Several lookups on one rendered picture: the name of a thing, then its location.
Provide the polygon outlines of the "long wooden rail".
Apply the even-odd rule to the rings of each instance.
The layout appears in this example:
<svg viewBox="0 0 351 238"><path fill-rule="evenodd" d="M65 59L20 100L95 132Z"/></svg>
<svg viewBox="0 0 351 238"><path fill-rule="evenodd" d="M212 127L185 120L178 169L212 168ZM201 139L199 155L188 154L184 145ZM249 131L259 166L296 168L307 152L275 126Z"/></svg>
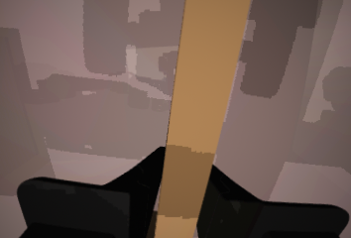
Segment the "long wooden rail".
<svg viewBox="0 0 351 238"><path fill-rule="evenodd" d="M185 0L154 238L192 238L251 0Z"/></svg>

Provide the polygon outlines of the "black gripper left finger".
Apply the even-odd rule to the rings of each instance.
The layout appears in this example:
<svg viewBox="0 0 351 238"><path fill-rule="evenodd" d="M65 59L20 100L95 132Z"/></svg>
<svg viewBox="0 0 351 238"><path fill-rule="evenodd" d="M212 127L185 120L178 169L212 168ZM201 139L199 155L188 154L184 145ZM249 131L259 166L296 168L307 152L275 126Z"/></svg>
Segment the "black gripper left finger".
<svg viewBox="0 0 351 238"><path fill-rule="evenodd" d="M47 177L17 188L27 227L34 222L146 238L162 180L166 147L158 147L130 171L107 184Z"/></svg>

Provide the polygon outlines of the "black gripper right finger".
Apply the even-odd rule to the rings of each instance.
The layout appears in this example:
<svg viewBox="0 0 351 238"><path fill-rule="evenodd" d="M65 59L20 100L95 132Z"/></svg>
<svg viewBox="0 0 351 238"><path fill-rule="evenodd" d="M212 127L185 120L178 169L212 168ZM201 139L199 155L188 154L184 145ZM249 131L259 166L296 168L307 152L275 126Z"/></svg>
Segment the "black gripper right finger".
<svg viewBox="0 0 351 238"><path fill-rule="evenodd" d="M271 202L233 181L213 164L196 222L198 238L262 238L268 231L335 232L349 221L332 204Z"/></svg>

